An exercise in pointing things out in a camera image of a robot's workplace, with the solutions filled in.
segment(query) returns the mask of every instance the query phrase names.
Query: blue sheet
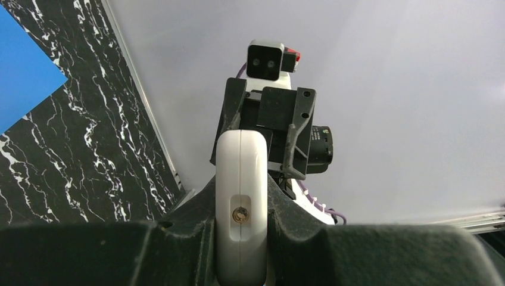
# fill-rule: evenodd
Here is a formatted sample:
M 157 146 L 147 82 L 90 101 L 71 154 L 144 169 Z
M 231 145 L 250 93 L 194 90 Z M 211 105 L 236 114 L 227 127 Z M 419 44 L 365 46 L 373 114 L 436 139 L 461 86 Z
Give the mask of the blue sheet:
M 0 134 L 67 78 L 0 5 Z

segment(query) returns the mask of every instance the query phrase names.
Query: camera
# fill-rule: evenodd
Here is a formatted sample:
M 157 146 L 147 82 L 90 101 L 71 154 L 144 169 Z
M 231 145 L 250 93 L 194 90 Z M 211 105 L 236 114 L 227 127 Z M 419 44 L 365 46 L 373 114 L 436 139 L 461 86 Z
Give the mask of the camera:
M 247 76 L 255 79 L 278 80 L 284 52 L 283 43 L 252 41 L 247 49 Z

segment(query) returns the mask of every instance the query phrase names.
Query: marble surface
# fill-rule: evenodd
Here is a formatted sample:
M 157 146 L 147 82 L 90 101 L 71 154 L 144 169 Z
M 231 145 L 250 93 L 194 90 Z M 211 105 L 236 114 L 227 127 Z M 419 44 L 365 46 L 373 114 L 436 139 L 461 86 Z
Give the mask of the marble surface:
M 166 214 L 183 192 L 101 3 L 0 4 L 68 77 L 0 136 L 0 223 Z

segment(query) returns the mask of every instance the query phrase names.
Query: dark gray foreground object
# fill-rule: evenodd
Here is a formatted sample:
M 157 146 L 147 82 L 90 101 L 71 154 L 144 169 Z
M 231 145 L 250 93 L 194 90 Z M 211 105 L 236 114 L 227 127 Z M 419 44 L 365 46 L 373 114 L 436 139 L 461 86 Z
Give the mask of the dark gray foreground object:
M 156 223 L 0 231 L 0 285 L 215 285 L 208 185 Z M 327 226 L 269 178 L 276 285 L 503 285 L 470 234 L 442 226 Z

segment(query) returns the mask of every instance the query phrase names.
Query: white wall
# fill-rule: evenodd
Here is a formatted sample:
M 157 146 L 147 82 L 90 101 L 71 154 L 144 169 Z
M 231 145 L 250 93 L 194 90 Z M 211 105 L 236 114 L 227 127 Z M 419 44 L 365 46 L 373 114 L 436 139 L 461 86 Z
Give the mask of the white wall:
M 307 185 L 350 223 L 505 203 L 505 1 L 109 2 L 186 189 L 213 176 L 226 79 L 266 38 L 302 53 L 293 86 L 336 138 Z

